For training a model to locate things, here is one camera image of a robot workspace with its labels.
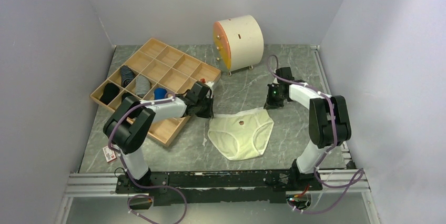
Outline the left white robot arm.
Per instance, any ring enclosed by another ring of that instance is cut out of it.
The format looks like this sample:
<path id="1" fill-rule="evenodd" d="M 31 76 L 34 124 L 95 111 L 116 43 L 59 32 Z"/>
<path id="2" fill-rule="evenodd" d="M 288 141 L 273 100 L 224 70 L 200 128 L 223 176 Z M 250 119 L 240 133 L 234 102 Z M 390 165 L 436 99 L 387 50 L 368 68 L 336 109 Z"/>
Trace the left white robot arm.
<path id="1" fill-rule="evenodd" d="M 136 192 L 145 192 L 152 184 L 141 148 L 152 124 L 189 116 L 211 119 L 214 85 L 212 81 L 199 80 L 182 94 L 157 100 L 127 97 L 107 120 L 103 132 L 108 137 L 108 148 L 118 155 L 130 177 L 129 185 Z"/>

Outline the cream cloth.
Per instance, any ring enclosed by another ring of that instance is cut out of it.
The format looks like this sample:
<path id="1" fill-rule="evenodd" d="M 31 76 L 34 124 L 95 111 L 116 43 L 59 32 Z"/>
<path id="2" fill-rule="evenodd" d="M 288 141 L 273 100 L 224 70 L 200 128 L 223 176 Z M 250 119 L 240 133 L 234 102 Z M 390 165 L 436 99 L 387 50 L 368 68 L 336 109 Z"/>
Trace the cream cloth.
<path id="1" fill-rule="evenodd" d="M 263 108 L 215 114 L 209 122 L 208 138 L 230 161 L 257 158 L 264 154 L 274 124 Z"/>

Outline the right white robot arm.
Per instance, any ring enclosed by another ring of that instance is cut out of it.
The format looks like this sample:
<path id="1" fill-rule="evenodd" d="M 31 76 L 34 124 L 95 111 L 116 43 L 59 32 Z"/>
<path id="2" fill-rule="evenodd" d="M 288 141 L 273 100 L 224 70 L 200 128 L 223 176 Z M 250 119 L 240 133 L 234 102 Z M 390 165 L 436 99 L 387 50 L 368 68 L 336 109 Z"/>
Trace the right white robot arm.
<path id="1" fill-rule="evenodd" d="M 264 109 L 278 109 L 287 102 L 297 102 L 309 111 L 310 140 L 303 153 L 293 161 L 289 183 L 301 190 L 314 177 L 325 157 L 351 138 L 346 100 L 325 94 L 303 80 L 295 80 L 290 67 L 269 69 L 275 81 L 268 84 Z"/>

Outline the blue underwear white trim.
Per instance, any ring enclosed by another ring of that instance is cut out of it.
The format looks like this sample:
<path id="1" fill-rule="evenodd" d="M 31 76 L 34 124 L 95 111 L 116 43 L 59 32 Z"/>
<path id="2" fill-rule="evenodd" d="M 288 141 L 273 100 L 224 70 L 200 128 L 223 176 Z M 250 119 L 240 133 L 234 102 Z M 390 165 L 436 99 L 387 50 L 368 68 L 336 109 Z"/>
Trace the blue underwear white trim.
<path id="1" fill-rule="evenodd" d="M 167 95 L 167 90 L 164 88 L 154 89 L 154 100 L 164 99 Z"/>

